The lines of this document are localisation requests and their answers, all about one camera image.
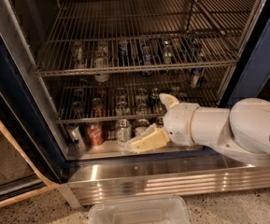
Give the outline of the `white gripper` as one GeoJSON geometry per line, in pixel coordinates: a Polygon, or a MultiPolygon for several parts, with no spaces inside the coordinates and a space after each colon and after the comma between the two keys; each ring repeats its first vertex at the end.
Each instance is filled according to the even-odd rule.
{"type": "Polygon", "coordinates": [[[194,103],[179,103],[175,96],[167,93],[161,93],[159,97],[168,110],[163,116],[164,128],[159,128],[156,124],[150,125],[142,134],[125,143],[124,146],[128,151],[134,153],[150,151],[165,147],[170,140],[176,145],[194,146],[191,123],[194,112],[200,106],[194,103]]]}

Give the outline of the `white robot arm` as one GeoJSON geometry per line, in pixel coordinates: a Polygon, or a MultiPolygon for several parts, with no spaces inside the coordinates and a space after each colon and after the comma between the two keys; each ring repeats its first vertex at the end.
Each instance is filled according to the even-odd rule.
{"type": "Polygon", "coordinates": [[[184,147],[200,145],[245,164],[270,166],[270,102],[247,98],[232,108],[202,107],[181,103],[166,93],[160,100],[167,109],[163,127],[150,125],[127,141],[126,149],[141,153],[169,142],[184,147]]]}

